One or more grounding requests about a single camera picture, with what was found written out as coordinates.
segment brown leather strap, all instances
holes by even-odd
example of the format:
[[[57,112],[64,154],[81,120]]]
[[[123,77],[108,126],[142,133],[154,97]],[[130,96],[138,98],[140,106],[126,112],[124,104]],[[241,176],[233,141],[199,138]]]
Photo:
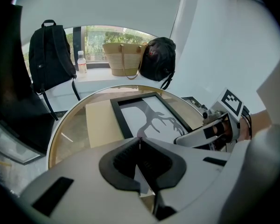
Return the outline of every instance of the brown leather strap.
[[[126,75],[126,69],[125,69],[125,53],[124,53],[124,51],[123,51],[124,45],[123,45],[123,44],[120,44],[120,46],[121,46],[120,52],[121,52],[121,59],[122,59],[123,71],[124,71],[124,73],[125,73],[125,75]],[[139,75],[139,70],[141,69],[141,65],[142,65],[142,59],[143,59],[143,55],[141,56],[140,66],[139,66],[139,68],[138,68],[137,74],[136,74],[134,77],[132,77],[132,78],[130,78],[130,77],[128,77],[128,76],[126,75],[126,77],[127,77],[128,79],[134,80],[134,79]]]

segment plastic bottle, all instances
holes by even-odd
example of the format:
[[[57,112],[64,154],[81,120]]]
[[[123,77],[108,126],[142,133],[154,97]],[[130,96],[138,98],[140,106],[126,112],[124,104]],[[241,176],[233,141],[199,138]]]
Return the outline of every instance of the plastic bottle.
[[[79,68],[79,73],[82,75],[86,75],[87,73],[87,66],[86,66],[86,60],[84,58],[84,51],[80,50],[78,51],[78,68]]]

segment window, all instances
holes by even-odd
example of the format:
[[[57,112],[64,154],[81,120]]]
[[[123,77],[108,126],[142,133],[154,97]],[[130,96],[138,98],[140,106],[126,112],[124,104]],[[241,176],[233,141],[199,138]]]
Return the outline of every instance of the window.
[[[156,38],[144,32],[121,27],[86,26],[84,30],[85,59],[88,63],[107,60],[103,49],[105,43],[144,44]]]
[[[70,45],[70,59],[75,64],[75,58],[74,58],[74,44],[73,44],[73,28],[64,29],[66,34],[66,39]],[[28,71],[29,76],[31,76],[30,69],[29,69],[29,46],[30,43],[25,44],[22,46],[22,53],[24,57],[24,62],[26,65],[26,69]]]

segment bag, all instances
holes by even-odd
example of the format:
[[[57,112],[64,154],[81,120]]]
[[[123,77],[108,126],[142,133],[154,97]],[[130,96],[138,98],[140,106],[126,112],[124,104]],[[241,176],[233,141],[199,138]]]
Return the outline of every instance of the bag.
[[[130,80],[138,76],[137,71],[139,64],[141,66],[145,45],[106,43],[103,44],[103,48],[114,76],[126,76]]]
[[[45,23],[53,23],[53,26],[46,27]],[[70,59],[70,45],[62,25],[57,26],[53,20],[45,20],[42,28],[33,33],[29,46],[29,68],[32,88],[36,94],[43,95],[55,120],[58,118],[45,91],[73,78],[72,88],[80,100],[74,83],[76,69]]]
[[[154,81],[168,77],[161,86],[161,89],[167,89],[175,72],[175,48],[174,42],[166,37],[150,41],[143,55],[140,74]]]

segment bottle label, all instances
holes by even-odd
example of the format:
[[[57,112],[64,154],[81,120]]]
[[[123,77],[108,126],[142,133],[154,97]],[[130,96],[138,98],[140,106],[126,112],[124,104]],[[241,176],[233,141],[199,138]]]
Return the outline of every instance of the bottle label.
[[[86,66],[86,63],[84,64],[78,64],[78,68],[79,68],[79,72],[84,74],[84,73],[87,73],[87,66]]]

